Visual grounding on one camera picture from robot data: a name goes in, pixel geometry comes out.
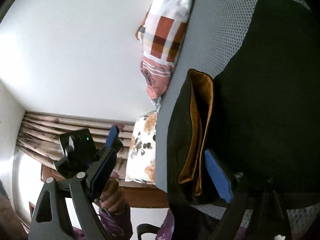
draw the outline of white wall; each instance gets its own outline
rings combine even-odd
[[[14,166],[16,183],[14,185],[14,192],[16,210],[19,211],[25,218],[29,219],[29,221],[31,221],[29,201],[36,205],[39,194],[44,184],[40,181],[41,164],[20,151],[16,151],[15,156],[16,158]],[[72,200],[70,198],[67,198],[66,202],[72,225],[81,228]],[[161,226],[167,215],[167,210],[167,208],[131,208],[131,222],[133,227],[133,236],[131,239],[138,239],[136,228],[139,224],[149,223],[155,226]],[[143,236],[143,240],[154,239],[155,235],[152,234]]]
[[[0,179],[12,198],[14,148],[25,110],[0,82]]]
[[[16,0],[0,79],[29,111],[135,121],[154,109],[134,34],[152,0]]]

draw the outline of black chair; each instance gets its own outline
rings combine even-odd
[[[156,227],[154,225],[150,224],[140,224],[137,226],[137,234],[138,234],[138,240],[141,240],[141,236],[145,233],[152,233],[157,234],[159,231],[159,227]]]

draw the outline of gray mattress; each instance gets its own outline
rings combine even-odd
[[[295,0],[308,8],[303,0]],[[167,93],[163,97],[156,126],[156,185],[167,191],[167,131],[173,107],[190,68],[203,71],[213,78],[227,65],[240,48],[249,28],[257,0],[194,0],[185,40]],[[198,206],[203,212],[219,218],[224,209],[212,205]],[[319,207],[290,212],[293,231],[309,226]],[[297,213],[306,214],[301,223]],[[249,221],[244,218],[242,225]]]

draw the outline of person's hand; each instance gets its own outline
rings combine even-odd
[[[110,177],[99,199],[95,200],[95,204],[100,208],[104,208],[113,215],[122,215],[126,212],[126,201],[122,189],[119,187],[118,181],[115,180],[114,174]]]

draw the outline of pillow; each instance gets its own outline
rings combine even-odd
[[[164,94],[174,70],[192,0],[153,0],[136,32],[143,47],[140,70],[151,99]]]
[[[125,181],[155,184],[157,113],[138,119],[134,125]]]

